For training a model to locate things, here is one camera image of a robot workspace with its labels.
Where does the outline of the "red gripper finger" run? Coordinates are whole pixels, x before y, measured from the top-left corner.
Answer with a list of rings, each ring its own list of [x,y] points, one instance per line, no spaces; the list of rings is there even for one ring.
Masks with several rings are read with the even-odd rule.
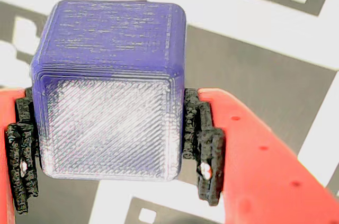
[[[198,196],[223,201],[226,223],[338,223],[338,200],[232,94],[187,88],[183,129]]]
[[[15,223],[38,196],[38,136],[31,88],[1,90],[1,223]]]

